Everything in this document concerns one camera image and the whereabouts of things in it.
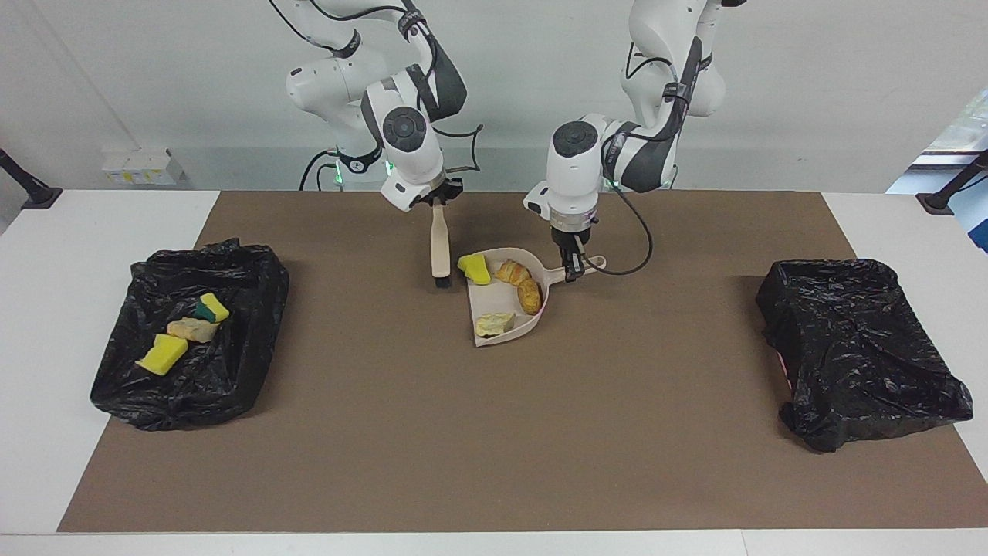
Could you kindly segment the beige brush with black bristles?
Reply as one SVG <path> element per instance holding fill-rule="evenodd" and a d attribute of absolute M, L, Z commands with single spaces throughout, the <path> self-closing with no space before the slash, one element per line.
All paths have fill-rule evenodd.
<path fill-rule="evenodd" d="M 452 285 L 451 253 L 449 253 L 449 231 L 445 219 L 445 205 L 434 201 L 431 205 L 431 275 L 435 287 L 447 289 Z"/>

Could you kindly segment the beige plastic dustpan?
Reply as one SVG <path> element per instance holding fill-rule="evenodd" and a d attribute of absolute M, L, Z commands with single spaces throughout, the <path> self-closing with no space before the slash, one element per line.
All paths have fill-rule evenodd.
<path fill-rule="evenodd" d="M 487 286 L 477 286 L 467 279 L 467 295 L 469 295 L 469 307 L 472 314 L 473 328 L 474 321 L 484 313 L 514 312 L 516 313 L 515 327 L 498 337 L 480 338 L 474 334 L 474 344 L 480 346 L 491 346 L 504 344 L 528 334 L 538 323 L 547 306 L 548 289 L 552 285 L 564 282 L 564 268 L 546 268 L 539 257 L 534 256 L 525 249 L 513 249 L 512 247 L 502 247 L 501 249 L 488 249 L 477 251 L 483 253 L 492 282 Z M 495 278 L 497 269 L 505 260 L 512 259 L 518 261 L 529 269 L 532 278 L 539 283 L 541 289 L 541 299 L 543 306 L 538 314 L 525 314 L 516 298 L 516 288 L 508 283 L 504 283 Z"/>

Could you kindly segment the waisted yellow sponge piece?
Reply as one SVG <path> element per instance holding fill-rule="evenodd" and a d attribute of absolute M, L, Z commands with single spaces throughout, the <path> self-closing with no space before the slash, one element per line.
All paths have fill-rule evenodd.
<path fill-rule="evenodd" d="M 462 271 L 465 278 L 477 286 L 487 286 L 492 282 L 492 278 L 483 253 L 472 253 L 468 256 L 460 256 L 456 261 L 456 267 Z"/>

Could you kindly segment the yellow sponge with green layer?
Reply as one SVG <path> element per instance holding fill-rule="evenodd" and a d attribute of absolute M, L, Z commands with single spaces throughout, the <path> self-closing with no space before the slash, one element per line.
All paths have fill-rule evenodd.
<path fill-rule="evenodd" d="M 202 294 L 195 302 L 194 317 L 211 324 L 219 324 L 228 319 L 229 309 L 218 299 L 215 293 Z"/>

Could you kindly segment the yellow sponge block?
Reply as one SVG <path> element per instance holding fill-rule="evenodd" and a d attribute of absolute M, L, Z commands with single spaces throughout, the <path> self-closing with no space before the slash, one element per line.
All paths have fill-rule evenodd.
<path fill-rule="evenodd" d="M 165 376 L 188 350 L 188 341 L 170 334 L 156 334 L 151 348 L 135 365 L 156 376 Z"/>

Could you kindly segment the black bag lined bin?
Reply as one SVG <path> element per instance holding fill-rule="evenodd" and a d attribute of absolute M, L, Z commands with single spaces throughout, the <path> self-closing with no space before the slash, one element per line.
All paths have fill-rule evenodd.
<path fill-rule="evenodd" d="M 215 337 L 192 345 L 166 375 L 138 366 L 171 321 L 214 294 L 229 310 Z M 254 407 L 274 358 L 289 271 L 271 247 L 236 237 L 201 249 L 156 251 L 130 267 L 130 284 L 89 399 L 145 432 L 197 429 Z"/>
<path fill-rule="evenodd" d="M 756 306 L 790 387 L 780 420 L 810 449 L 835 452 L 851 441 L 973 419 L 973 394 L 949 370 L 887 264 L 777 261 Z"/>

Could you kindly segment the brown paper table mat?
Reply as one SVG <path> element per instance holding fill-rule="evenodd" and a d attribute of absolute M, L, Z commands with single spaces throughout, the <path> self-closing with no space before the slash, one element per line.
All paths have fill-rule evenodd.
<path fill-rule="evenodd" d="M 536 330 L 477 348 L 465 281 L 434 288 L 427 212 L 377 194 L 226 192 L 200 243 L 289 271 L 249 415 L 110 420 L 62 532 L 988 527 L 943 426 L 810 451 L 756 292 L 770 264 L 849 258 L 819 194 L 659 192 L 645 270 L 554 286 Z"/>

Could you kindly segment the white power socket box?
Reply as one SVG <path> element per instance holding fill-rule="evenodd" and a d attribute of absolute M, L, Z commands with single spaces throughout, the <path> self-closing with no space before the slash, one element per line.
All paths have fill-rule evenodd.
<path fill-rule="evenodd" d="M 101 170 L 105 179 L 116 186 L 174 187 L 188 180 L 183 166 L 166 147 L 106 151 Z"/>

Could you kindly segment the black stand pole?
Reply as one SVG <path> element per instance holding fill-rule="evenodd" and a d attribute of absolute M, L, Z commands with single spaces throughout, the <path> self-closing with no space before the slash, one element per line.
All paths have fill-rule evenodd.
<path fill-rule="evenodd" d="M 6 172 L 11 179 L 18 183 L 28 199 L 22 204 L 22 210 L 46 210 L 52 208 L 59 196 L 63 193 L 63 188 L 50 187 L 42 180 L 36 178 L 31 172 L 25 171 L 3 148 L 0 148 L 0 168 Z"/>
<path fill-rule="evenodd" d="M 949 202 L 952 197 L 960 192 L 977 186 L 981 181 L 988 179 L 988 148 L 960 169 L 952 179 L 936 192 L 920 192 L 915 197 L 919 204 L 931 215 L 953 215 Z"/>

